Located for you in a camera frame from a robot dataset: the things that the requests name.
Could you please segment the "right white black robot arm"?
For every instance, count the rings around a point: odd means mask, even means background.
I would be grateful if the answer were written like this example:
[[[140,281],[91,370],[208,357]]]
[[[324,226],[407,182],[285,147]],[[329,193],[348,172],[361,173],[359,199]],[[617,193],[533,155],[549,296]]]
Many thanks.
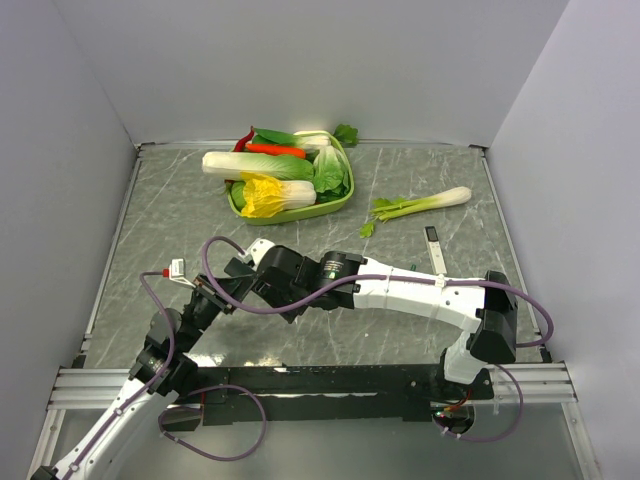
[[[462,396],[486,365],[516,359],[518,305],[499,272],[451,279],[340,251],[315,261],[264,239],[249,247],[247,258],[257,274],[255,293],[289,322],[309,308],[377,309],[458,328],[436,375],[438,390],[448,398]]]

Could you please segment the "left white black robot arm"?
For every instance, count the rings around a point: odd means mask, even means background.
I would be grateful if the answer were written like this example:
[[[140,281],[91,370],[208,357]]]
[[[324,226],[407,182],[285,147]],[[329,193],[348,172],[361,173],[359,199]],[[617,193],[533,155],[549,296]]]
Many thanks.
[[[199,277],[190,302],[182,312],[167,309],[149,286],[148,276],[169,279],[184,276],[177,262],[163,272],[140,274],[140,281],[158,307],[156,323],[144,342],[129,376],[99,420],[76,447],[52,466],[40,466],[33,479],[113,479],[123,463],[140,449],[137,442],[154,425],[162,424],[165,410],[209,389],[198,387],[198,366],[185,355],[216,316],[230,311],[230,303]]]

